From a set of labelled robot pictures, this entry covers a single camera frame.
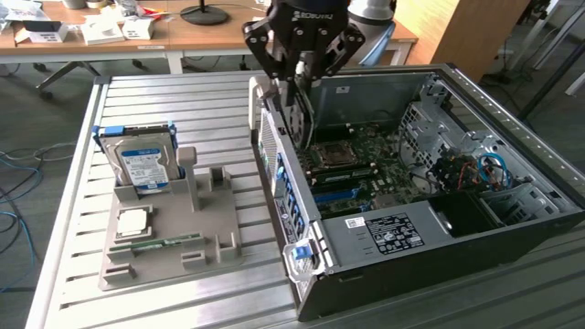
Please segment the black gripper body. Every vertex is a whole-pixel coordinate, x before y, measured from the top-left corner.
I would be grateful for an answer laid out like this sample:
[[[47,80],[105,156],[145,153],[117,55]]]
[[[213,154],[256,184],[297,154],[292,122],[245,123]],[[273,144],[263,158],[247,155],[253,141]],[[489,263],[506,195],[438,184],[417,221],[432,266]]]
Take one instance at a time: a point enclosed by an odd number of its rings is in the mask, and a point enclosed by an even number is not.
[[[352,25],[346,1],[273,1],[267,20],[273,39],[287,52],[311,52],[320,29],[337,36]]]

